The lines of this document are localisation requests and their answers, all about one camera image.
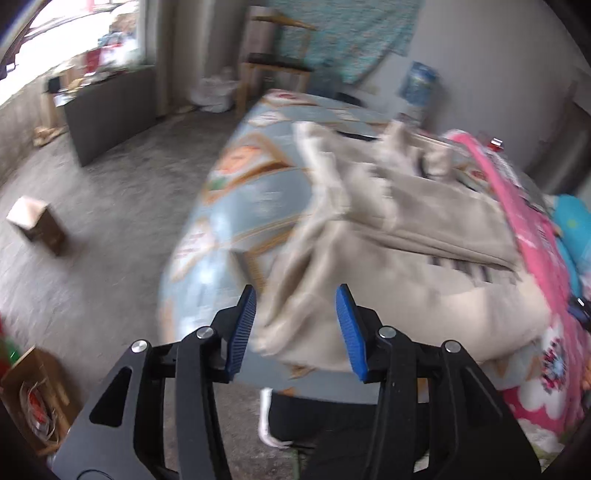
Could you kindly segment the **cream zip-up jacket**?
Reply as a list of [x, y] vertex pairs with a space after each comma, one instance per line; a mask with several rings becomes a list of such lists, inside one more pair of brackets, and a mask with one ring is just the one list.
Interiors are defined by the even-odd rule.
[[392, 122], [379, 139], [294, 124], [311, 202], [273, 264], [252, 348], [288, 364], [346, 371], [335, 292], [412, 340], [455, 339], [478, 362], [532, 339], [511, 325], [522, 291], [514, 235], [500, 204], [455, 178], [455, 152], [415, 142]]

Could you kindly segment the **pink floral blanket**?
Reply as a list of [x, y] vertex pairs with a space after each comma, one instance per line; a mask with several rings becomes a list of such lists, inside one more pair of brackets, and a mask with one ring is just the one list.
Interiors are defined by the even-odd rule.
[[569, 313], [569, 274], [537, 187], [503, 155], [463, 130], [445, 139], [459, 144], [475, 161], [514, 235], [522, 291], [511, 325], [527, 327], [532, 339], [483, 369], [517, 419], [557, 436], [583, 418], [583, 387], [590, 359], [590, 335]]

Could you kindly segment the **open cardboard box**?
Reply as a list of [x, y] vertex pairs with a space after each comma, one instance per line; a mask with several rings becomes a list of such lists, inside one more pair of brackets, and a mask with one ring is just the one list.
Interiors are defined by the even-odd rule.
[[58, 360], [36, 346], [1, 378], [1, 398], [36, 455], [55, 454], [81, 411]]

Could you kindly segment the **person's black trousers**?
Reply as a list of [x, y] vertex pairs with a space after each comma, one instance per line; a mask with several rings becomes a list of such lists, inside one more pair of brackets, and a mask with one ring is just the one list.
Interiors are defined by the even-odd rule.
[[298, 479], [368, 479], [376, 406], [259, 391], [259, 438], [297, 453]]

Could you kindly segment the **small cardboard box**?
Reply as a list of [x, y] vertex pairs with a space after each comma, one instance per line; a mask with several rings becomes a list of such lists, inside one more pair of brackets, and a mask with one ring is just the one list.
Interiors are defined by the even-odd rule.
[[54, 256], [61, 255], [67, 235], [49, 203], [21, 196], [9, 210], [6, 220], [30, 243], [42, 243]]

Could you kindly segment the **blue pillow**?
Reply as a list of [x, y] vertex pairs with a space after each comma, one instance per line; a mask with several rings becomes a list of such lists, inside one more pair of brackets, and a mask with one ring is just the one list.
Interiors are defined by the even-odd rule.
[[551, 220], [570, 277], [572, 294], [590, 299], [590, 211], [577, 197], [550, 195]]

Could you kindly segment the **fruit pattern bed sheet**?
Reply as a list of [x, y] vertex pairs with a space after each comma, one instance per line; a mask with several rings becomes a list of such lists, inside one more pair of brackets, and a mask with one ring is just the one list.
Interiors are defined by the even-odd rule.
[[[311, 180], [293, 135], [294, 122], [303, 120], [366, 141], [375, 140], [388, 123], [382, 114], [321, 96], [284, 90], [263, 96], [208, 173], [162, 274], [158, 303], [164, 343], [208, 324], [215, 311], [238, 299], [245, 283], [263, 292], [271, 266], [311, 199]], [[541, 374], [542, 353], [540, 340], [534, 340], [482, 367], [496, 387], [508, 390]], [[298, 368], [249, 352], [238, 381], [312, 400], [370, 404], [377, 399], [377, 387], [362, 386], [353, 373]]]

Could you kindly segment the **dark grey cabinet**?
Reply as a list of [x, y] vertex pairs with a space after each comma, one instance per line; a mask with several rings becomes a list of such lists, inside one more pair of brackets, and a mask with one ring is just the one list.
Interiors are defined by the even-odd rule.
[[63, 112], [77, 161], [85, 167], [155, 125], [155, 69], [140, 66], [86, 86]]

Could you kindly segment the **blue water bottle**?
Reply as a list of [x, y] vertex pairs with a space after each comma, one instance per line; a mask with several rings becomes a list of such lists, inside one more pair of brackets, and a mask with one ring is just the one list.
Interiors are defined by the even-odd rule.
[[421, 62], [413, 62], [401, 83], [399, 96], [409, 105], [425, 109], [430, 106], [438, 82], [439, 73], [436, 69]]

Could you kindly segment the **white plastic bag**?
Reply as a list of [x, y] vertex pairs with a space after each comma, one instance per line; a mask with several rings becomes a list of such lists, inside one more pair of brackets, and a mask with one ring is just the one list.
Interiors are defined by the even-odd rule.
[[216, 75], [200, 80], [190, 90], [188, 100], [198, 109], [207, 113], [223, 113], [235, 104], [239, 81], [231, 67], [224, 67]]

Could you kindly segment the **wooden chair black seat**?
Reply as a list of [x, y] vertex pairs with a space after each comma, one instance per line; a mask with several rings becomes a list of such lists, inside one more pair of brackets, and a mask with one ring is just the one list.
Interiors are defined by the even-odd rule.
[[283, 15], [283, 13], [250, 15], [249, 22], [269, 23], [277, 27], [286, 27], [304, 30], [304, 39], [301, 41], [301, 48], [297, 57], [287, 57], [276, 53], [249, 53], [240, 62], [240, 79], [238, 91], [236, 92], [236, 116], [242, 118], [246, 113], [247, 102], [249, 101], [250, 78], [256, 70], [263, 72], [281, 72], [298, 77], [297, 92], [304, 93], [314, 71], [305, 63], [305, 54], [311, 44], [311, 36], [318, 31], [318, 27], [304, 23]]

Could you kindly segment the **grey window curtain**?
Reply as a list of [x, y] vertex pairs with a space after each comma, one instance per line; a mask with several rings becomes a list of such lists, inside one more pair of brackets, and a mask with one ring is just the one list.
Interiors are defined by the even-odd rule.
[[156, 115], [186, 103], [204, 78], [214, 1], [139, 1], [140, 58], [154, 69]]

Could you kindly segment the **teal floral wall cloth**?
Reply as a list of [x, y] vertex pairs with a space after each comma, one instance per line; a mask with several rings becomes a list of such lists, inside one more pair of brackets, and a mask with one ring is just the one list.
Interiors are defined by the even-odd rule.
[[304, 63], [329, 65], [356, 84], [390, 54], [410, 51], [423, 0], [276, 0], [267, 6], [317, 28]]

